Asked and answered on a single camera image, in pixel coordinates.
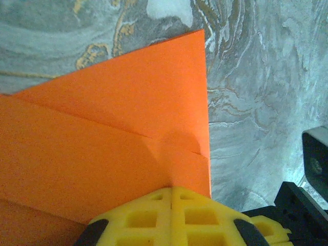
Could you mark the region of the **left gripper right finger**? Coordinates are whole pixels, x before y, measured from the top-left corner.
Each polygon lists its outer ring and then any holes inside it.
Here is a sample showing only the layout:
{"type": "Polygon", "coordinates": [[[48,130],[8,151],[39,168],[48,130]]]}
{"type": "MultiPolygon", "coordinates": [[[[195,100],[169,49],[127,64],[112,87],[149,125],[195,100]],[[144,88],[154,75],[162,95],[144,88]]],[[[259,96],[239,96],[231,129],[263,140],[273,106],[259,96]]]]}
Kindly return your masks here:
{"type": "Polygon", "coordinates": [[[182,187],[172,188],[171,246],[267,246],[250,217],[182,187]]]}

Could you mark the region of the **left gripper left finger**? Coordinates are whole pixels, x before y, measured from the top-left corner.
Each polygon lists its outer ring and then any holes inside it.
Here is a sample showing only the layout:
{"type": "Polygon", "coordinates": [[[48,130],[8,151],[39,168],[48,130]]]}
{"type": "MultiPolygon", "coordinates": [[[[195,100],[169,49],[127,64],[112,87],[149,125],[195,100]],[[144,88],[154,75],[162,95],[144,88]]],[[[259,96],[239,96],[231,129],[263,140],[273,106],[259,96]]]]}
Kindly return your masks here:
{"type": "Polygon", "coordinates": [[[170,246],[171,189],[163,188],[94,217],[74,246],[170,246]]]}

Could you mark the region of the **orange cloth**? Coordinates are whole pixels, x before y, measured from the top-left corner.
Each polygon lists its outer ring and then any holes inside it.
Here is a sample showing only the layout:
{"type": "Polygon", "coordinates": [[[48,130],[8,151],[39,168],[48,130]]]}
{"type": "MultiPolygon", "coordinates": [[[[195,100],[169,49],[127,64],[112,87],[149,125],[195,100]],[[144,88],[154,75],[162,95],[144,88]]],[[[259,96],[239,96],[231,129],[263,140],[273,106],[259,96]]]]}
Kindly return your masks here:
{"type": "Polygon", "coordinates": [[[0,246],[70,245],[160,188],[211,195],[204,31],[0,93],[0,246]]]}

